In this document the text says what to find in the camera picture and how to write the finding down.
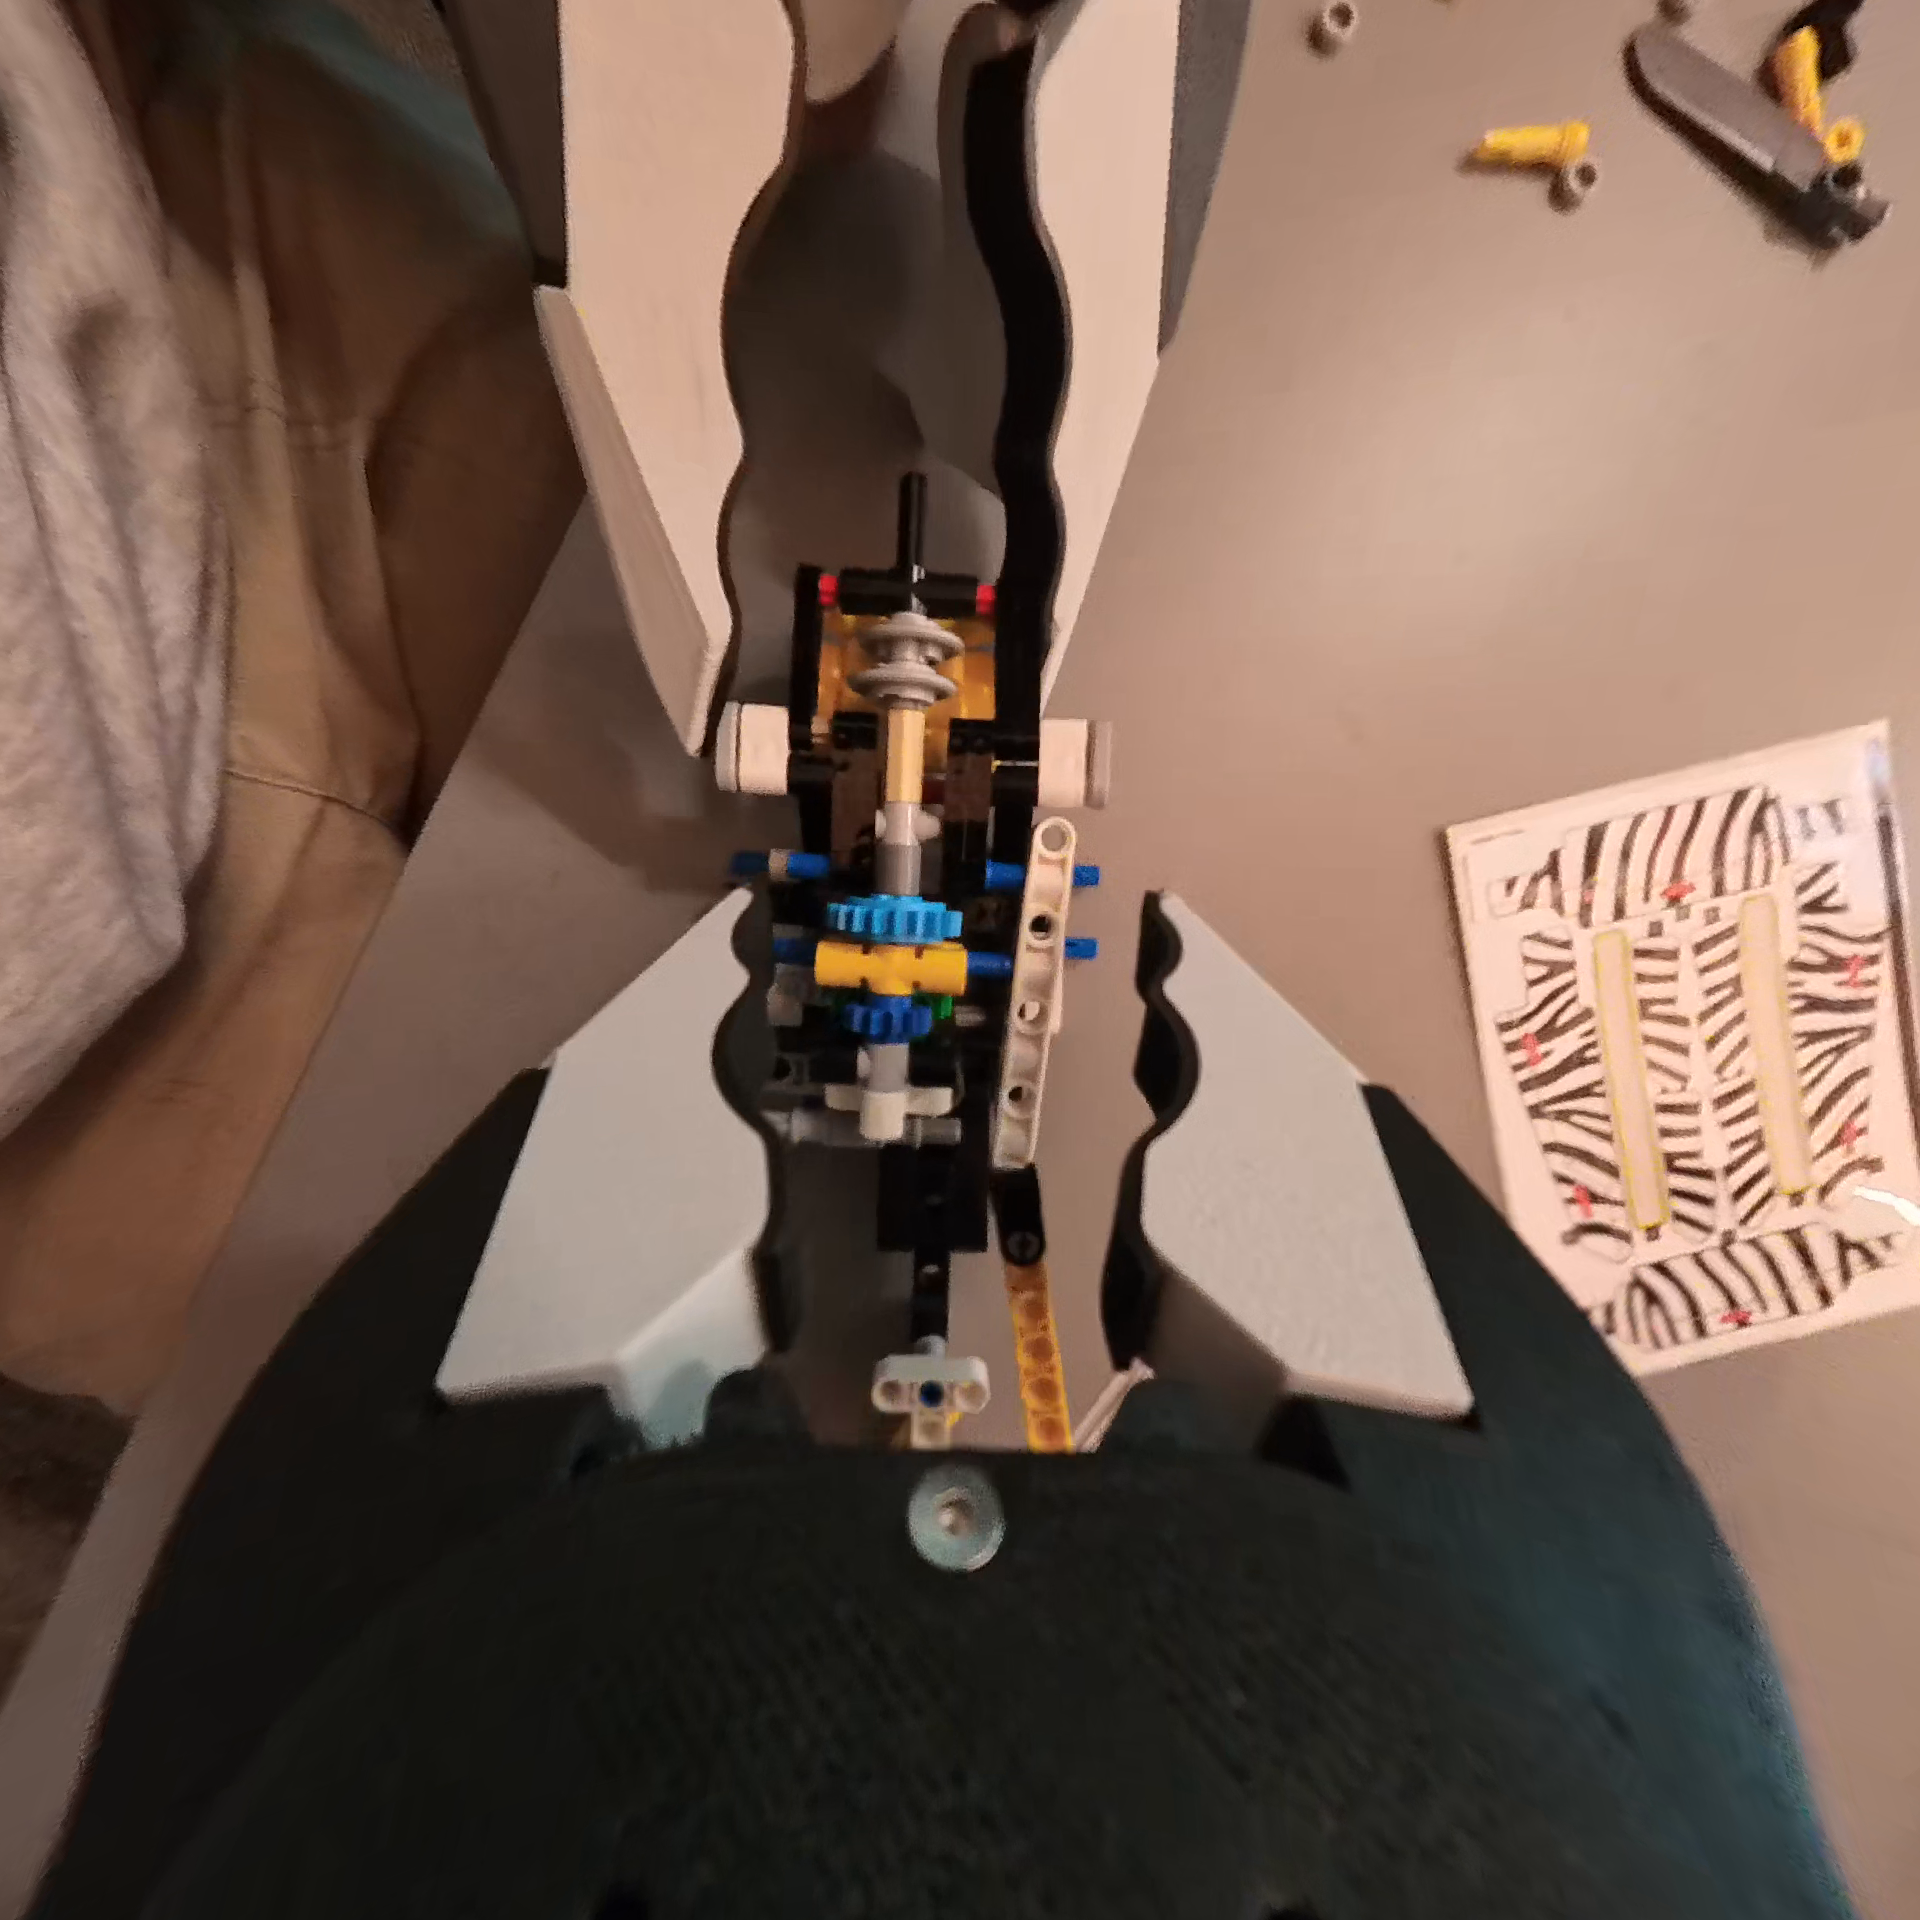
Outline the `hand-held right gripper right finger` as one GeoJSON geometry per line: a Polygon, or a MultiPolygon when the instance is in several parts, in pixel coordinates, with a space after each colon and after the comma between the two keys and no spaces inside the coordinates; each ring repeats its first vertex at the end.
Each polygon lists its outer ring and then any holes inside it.
{"type": "Polygon", "coordinates": [[[1173,891],[1143,897],[1136,1087],[1098,1327],[1229,1433],[1286,1401],[1455,1424],[1471,1388],[1361,1071],[1173,891]]]}

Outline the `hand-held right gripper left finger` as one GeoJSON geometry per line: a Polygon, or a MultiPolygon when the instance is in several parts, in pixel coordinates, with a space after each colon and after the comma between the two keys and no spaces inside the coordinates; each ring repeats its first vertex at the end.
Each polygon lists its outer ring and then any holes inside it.
{"type": "Polygon", "coordinates": [[[439,1364],[446,1401],[583,1384],[640,1433],[698,1433],[710,1391],[774,1345],[768,907],[726,891],[551,1059],[439,1364]]]}

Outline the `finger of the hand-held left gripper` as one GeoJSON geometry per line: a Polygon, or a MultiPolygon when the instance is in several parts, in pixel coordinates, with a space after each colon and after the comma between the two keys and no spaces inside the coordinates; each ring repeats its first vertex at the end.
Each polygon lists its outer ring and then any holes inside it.
{"type": "Polygon", "coordinates": [[[538,325],[640,663],[698,757],[738,629],[729,285],[789,161],[799,32],[778,3],[557,16],[564,273],[538,325]]]}
{"type": "Polygon", "coordinates": [[[961,5],[943,47],[943,460],[1000,503],[1039,709],[1160,371],[1178,36],[1178,5],[961,5]]]}

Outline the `lego gearbox model assembly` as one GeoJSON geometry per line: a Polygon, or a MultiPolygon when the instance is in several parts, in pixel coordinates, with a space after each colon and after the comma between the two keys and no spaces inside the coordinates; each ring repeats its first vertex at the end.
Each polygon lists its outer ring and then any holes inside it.
{"type": "Polygon", "coordinates": [[[906,471],[886,567],[799,567],[782,703],[729,701],[714,781],[792,800],[799,840],[733,857],[774,912],[761,1107],[792,1145],[874,1151],[874,1239],[909,1260],[903,1348],[871,1403],[943,1449],[990,1403],[951,1345],[952,1257],[998,1245],[1024,1441],[1077,1452],[1048,1292],[1039,1125],[1072,935],[1098,881],[1077,816],[1112,791],[1112,727],[1044,717],[1039,655],[993,580],[928,564],[906,471]]]}

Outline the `grey lego beam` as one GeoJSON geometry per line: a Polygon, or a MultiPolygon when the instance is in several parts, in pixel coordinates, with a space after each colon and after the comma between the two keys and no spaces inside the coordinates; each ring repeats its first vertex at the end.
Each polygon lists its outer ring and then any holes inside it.
{"type": "Polygon", "coordinates": [[[1756,187],[1805,240],[1838,249],[1865,240],[1887,204],[1857,159],[1833,159],[1820,134],[1753,79],[1701,52],[1692,38],[1649,20],[1623,47],[1642,95],[1756,187]]]}

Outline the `zebra striped sticker sheet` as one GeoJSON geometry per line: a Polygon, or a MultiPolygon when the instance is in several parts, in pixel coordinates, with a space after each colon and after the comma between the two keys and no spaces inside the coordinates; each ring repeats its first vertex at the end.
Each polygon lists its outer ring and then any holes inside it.
{"type": "Polygon", "coordinates": [[[1917,1305],[1882,723],[1444,832],[1504,1211],[1636,1376],[1917,1305]]]}

